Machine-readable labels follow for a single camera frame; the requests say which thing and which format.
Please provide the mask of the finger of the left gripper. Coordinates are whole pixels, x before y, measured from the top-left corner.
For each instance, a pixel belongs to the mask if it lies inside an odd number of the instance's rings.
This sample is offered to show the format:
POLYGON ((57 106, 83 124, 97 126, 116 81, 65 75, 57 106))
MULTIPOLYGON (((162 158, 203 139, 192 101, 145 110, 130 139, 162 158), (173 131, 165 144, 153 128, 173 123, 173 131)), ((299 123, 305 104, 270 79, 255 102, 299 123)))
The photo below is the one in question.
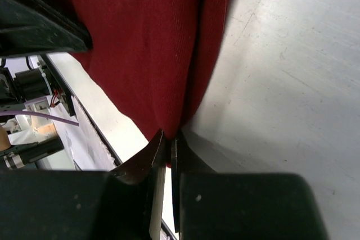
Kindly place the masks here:
POLYGON ((1 54, 86 52, 87 28, 49 0, 1 0, 1 54))

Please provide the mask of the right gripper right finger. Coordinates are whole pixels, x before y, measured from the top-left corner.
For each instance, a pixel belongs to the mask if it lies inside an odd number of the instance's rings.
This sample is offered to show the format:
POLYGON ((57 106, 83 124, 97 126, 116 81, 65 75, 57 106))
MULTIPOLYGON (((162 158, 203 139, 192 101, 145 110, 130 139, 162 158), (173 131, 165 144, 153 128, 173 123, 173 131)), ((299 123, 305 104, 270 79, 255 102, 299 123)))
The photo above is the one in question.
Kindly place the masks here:
POLYGON ((188 145, 171 144, 180 239, 328 239, 309 184, 292 173, 218 173, 188 145))

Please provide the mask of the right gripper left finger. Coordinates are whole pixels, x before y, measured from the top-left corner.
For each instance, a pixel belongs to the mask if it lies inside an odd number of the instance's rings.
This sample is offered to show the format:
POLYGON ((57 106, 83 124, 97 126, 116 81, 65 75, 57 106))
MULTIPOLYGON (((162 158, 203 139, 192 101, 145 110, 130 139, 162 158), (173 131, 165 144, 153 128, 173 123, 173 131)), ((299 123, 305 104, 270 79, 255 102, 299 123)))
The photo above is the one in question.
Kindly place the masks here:
POLYGON ((57 139, 1 152, 2 239, 159 239, 166 139, 111 171, 25 170, 57 139))

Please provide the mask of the dark red t-shirt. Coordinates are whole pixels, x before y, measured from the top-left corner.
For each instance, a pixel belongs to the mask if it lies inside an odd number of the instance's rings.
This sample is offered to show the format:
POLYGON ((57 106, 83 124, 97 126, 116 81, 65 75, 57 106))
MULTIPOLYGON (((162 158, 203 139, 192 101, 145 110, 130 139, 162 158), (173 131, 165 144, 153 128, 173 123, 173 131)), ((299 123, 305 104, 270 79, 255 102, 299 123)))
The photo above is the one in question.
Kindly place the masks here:
POLYGON ((75 53, 115 107, 151 139, 173 139, 200 107, 231 0, 51 0, 88 29, 75 53))

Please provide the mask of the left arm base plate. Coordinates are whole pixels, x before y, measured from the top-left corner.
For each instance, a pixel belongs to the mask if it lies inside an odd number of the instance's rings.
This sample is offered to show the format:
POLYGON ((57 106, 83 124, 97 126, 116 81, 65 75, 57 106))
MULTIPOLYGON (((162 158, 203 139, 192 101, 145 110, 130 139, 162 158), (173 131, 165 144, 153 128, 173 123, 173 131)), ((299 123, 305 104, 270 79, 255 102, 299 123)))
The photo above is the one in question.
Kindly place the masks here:
POLYGON ((50 104, 62 104, 70 116, 75 115, 72 92, 55 65, 47 55, 37 57, 37 67, 30 67, 30 57, 25 57, 28 69, 11 75, 6 67, 7 60, 1 58, 1 113, 3 116, 16 115, 25 109, 28 102, 39 102, 51 96, 50 104))

